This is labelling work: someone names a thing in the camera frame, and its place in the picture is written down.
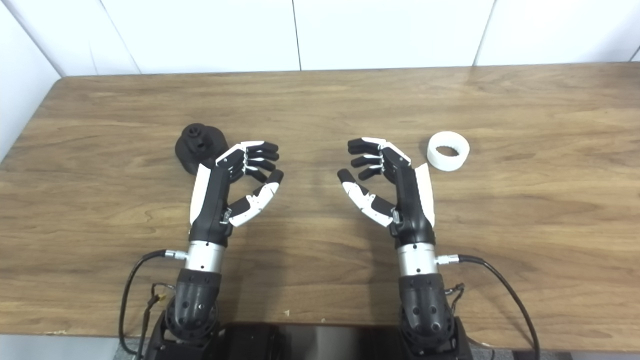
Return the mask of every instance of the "wooden table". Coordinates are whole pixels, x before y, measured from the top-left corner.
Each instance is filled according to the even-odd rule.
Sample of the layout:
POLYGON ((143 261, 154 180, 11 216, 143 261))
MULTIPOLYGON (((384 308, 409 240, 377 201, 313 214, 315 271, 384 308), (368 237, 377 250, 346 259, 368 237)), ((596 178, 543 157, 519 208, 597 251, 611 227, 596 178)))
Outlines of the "wooden table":
MULTIPOLYGON (((459 171, 431 171, 439 253, 501 270, 543 348, 640 351, 640 63, 62 79, 0 165, 0 332, 115 336, 133 263, 187 248, 194 178, 173 146, 192 122, 230 144, 279 144, 285 172, 230 239, 223 321, 395 325, 393 241, 335 173, 349 139, 386 138, 419 165, 429 137, 451 130, 471 153, 459 171)), ((243 179, 230 199, 256 185, 243 179)), ((394 199, 382 178, 367 187, 394 199)), ((180 266, 142 268, 129 335, 150 283, 180 266)), ((529 346, 496 278, 442 272, 467 285, 458 309, 474 341, 529 346)))

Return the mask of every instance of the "silver metal joint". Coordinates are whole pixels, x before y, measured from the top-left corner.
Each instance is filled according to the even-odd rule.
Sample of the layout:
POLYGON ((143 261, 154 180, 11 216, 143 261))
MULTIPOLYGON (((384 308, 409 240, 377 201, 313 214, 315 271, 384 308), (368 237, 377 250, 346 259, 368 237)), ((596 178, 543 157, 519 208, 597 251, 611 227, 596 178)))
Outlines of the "silver metal joint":
POLYGON ((440 255, 436 258, 436 264, 438 265, 457 264, 459 262, 458 255, 440 255))
POLYGON ((415 243, 401 246, 397 253, 400 276, 438 273, 432 244, 415 243))
POLYGON ((185 268, 222 274, 222 257, 225 247, 207 241, 192 241, 185 268))
POLYGON ((164 256, 176 260, 187 260, 187 253, 179 250, 167 250, 164 252, 164 256))

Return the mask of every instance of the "black cable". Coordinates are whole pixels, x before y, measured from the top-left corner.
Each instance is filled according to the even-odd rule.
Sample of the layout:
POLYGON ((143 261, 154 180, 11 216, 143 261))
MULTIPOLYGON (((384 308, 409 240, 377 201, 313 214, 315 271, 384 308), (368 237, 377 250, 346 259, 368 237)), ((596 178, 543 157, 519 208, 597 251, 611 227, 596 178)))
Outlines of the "black cable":
POLYGON ((142 316, 142 333, 140 334, 140 342, 138 343, 138 351, 134 360, 142 359, 142 350, 145 347, 145 336, 147 335, 147 329, 149 327, 149 318, 151 317, 151 308, 160 301, 160 295, 154 295, 147 302, 147 308, 142 316))
POLYGON ((498 278, 498 280, 500 280, 505 288, 507 288, 507 291, 509 291, 509 294, 511 294, 513 300, 516 302, 516 304, 518 304, 518 307, 522 312, 522 316, 524 316, 524 320, 527 322, 527 326, 529 327, 531 339, 533 340, 534 358, 536 360, 540 360, 540 342, 538 341, 538 333, 536 332, 536 328, 533 326, 533 322, 531 322, 531 317, 529 316, 527 309, 524 307, 524 304, 518 297, 518 294, 516 294, 516 291, 511 287, 511 285, 509 285, 507 279, 505 279, 504 276, 502 276, 502 274, 500 274, 500 272, 496 270, 496 268, 487 263, 483 258, 471 255, 458 255, 458 259, 461 263, 476 263, 483 265, 485 268, 489 269, 489 271, 492 272, 498 278))
POLYGON ((458 300, 460 300, 462 295, 465 293, 465 285, 458 284, 456 285, 455 289, 458 291, 458 294, 456 295, 456 297, 453 298, 453 301, 451 302, 451 313, 454 315, 456 314, 456 304, 458 303, 458 300))
POLYGON ((129 298, 129 289, 131 288, 131 283, 133 282, 133 278, 136 276, 136 272, 138 271, 140 266, 142 266, 142 264, 144 264, 149 259, 164 257, 165 253, 166 253, 166 249, 157 250, 157 251, 149 252, 148 254, 140 258, 140 260, 138 260, 138 262, 133 266, 133 269, 131 269, 131 273, 129 274, 129 277, 127 278, 127 282, 124 285, 124 291, 122 293, 122 303, 120 303, 120 318, 118 319, 118 339, 120 340, 120 346, 128 354, 131 354, 131 355, 137 354, 135 351, 129 349, 129 347, 124 341, 124 314, 127 309, 127 298, 129 298))

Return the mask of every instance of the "white wall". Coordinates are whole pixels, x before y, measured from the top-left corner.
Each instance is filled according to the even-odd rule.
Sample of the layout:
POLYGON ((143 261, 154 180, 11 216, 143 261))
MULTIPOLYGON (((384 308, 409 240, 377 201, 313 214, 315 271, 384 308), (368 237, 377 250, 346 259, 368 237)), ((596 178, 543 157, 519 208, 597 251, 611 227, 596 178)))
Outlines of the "white wall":
POLYGON ((294 0, 302 70, 471 66, 493 0, 294 0))
POLYGON ((300 70, 291 0, 103 0, 144 74, 300 70))
POLYGON ((4 0, 63 76, 139 70, 99 0, 4 0))
POLYGON ((640 46, 640 0, 3 2, 63 76, 629 61, 640 46))
POLYGON ((638 0, 497 0, 478 65, 629 61, 638 0))
POLYGON ((0 3, 0 161, 59 78, 0 3))

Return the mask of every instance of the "white ring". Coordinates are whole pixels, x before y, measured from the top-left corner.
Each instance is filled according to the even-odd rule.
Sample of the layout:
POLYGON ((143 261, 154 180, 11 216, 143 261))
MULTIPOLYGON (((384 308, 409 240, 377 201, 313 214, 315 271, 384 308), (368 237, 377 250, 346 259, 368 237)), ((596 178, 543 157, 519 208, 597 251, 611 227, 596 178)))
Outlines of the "white ring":
POLYGON ((427 159, 437 169, 453 171, 465 163, 469 155, 469 142, 462 135, 453 131, 441 131, 429 139, 427 159), (446 146, 458 152, 457 156, 446 156, 438 152, 438 147, 446 146))

